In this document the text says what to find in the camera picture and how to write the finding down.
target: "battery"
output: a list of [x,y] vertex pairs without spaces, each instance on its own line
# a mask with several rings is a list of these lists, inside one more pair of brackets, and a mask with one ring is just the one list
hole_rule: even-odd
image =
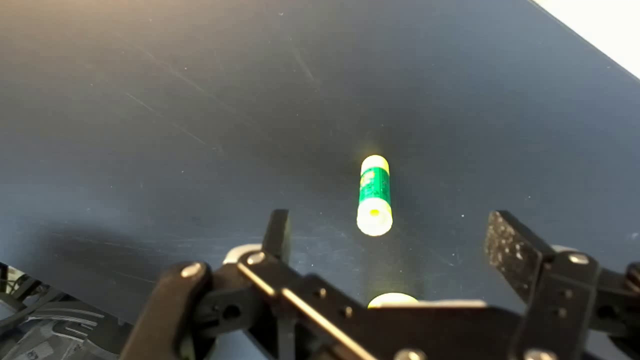
[[366,235],[383,235],[394,226],[389,165],[379,154],[363,158],[360,165],[356,224]]

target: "bolt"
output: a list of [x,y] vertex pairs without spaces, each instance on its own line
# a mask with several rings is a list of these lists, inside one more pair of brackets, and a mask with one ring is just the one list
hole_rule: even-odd
[[345,319],[354,318],[354,307],[351,307],[351,305],[344,305],[344,307],[342,307],[342,315],[344,315]]
[[566,307],[556,307],[553,313],[556,313],[558,318],[566,318],[567,311],[566,311]]
[[260,264],[264,262],[266,254],[264,252],[254,252],[245,257],[245,264]]
[[573,264],[587,264],[587,257],[579,252],[569,254],[567,260]]
[[524,360],[558,360],[558,355],[547,349],[530,347],[525,349]]
[[317,298],[326,298],[326,288],[317,288],[317,290],[316,290],[316,296],[317,296]]
[[567,288],[566,288],[566,290],[562,290],[560,293],[562,293],[564,298],[573,298],[573,291],[571,291],[571,290],[567,290]]
[[199,264],[199,262],[193,262],[193,264],[189,264],[189,265],[184,265],[181,271],[179,271],[179,276],[181,276],[181,278],[193,278],[193,276],[199,274],[199,271],[202,271],[202,264]]
[[396,351],[394,360],[428,360],[424,351],[416,347],[402,347]]

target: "black table surface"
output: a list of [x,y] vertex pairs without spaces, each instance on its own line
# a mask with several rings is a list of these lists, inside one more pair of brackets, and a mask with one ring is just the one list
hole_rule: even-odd
[[[291,211],[354,298],[485,298],[485,216],[640,257],[640,81],[525,0],[3,0],[0,260],[126,319]],[[354,228],[381,148],[396,226]]]

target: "black metal bracket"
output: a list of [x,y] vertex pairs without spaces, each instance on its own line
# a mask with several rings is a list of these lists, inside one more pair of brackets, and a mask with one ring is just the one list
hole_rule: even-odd
[[234,330],[266,357],[577,360],[593,357],[583,351],[587,330],[640,355],[637,264],[616,274],[587,254],[556,252],[508,211],[489,213],[485,255],[527,303],[524,315],[492,305],[363,307],[285,264],[287,213],[276,210],[262,249],[212,276],[188,265],[159,278],[122,357],[175,357],[186,334],[197,349]]

